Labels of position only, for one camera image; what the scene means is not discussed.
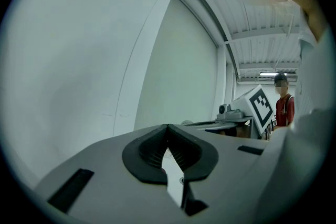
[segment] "white wall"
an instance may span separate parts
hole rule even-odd
[[[210,120],[216,77],[215,45],[195,16],[171,0],[148,65],[135,129]]]
[[[255,88],[257,85],[242,85],[242,84],[237,84],[236,86],[236,95],[235,99],[246,93],[247,91]],[[276,110],[276,104],[277,101],[280,98],[280,95],[276,92],[276,89],[273,85],[262,85],[262,88],[269,99],[269,102],[273,108],[273,110]],[[288,92],[292,95],[295,96],[295,86],[289,85]]]
[[[133,128],[168,3],[13,1],[1,32],[2,115],[28,186],[86,146]]]

